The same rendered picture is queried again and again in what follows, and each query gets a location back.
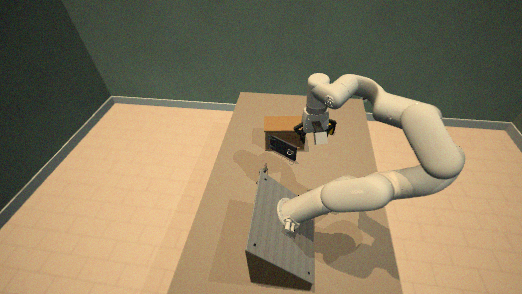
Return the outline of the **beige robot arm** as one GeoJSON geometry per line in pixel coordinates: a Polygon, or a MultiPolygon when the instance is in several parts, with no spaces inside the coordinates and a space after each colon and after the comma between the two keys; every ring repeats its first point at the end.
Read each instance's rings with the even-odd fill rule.
{"type": "Polygon", "coordinates": [[[372,103],[376,121],[403,130],[420,165],[360,178],[344,175],[295,198],[283,198],[277,214],[285,232],[333,211],[373,211],[392,200],[435,194],[452,184],[464,167],[465,153],[453,142],[438,108],[389,94],[369,78],[346,74],[330,84],[325,74],[311,75],[306,110],[321,115],[327,108],[339,109],[353,95],[372,103]]]}

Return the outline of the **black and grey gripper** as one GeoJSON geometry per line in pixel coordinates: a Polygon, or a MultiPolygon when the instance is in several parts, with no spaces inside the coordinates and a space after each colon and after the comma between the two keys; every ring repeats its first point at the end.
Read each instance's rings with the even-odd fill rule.
{"type": "Polygon", "coordinates": [[[328,109],[326,110],[325,113],[323,113],[321,115],[313,115],[313,114],[310,114],[309,112],[307,112],[306,107],[305,107],[303,110],[301,123],[293,128],[294,131],[298,135],[300,135],[300,141],[302,141],[303,144],[305,143],[305,134],[315,132],[313,125],[312,125],[312,122],[314,122],[314,121],[320,121],[324,131],[327,130],[327,137],[328,137],[328,133],[330,133],[330,130],[332,130],[333,127],[337,124],[336,121],[329,119],[328,109]],[[330,123],[330,125],[329,125],[329,123],[330,123]],[[302,128],[302,129],[299,130],[300,128],[302,128]]]}

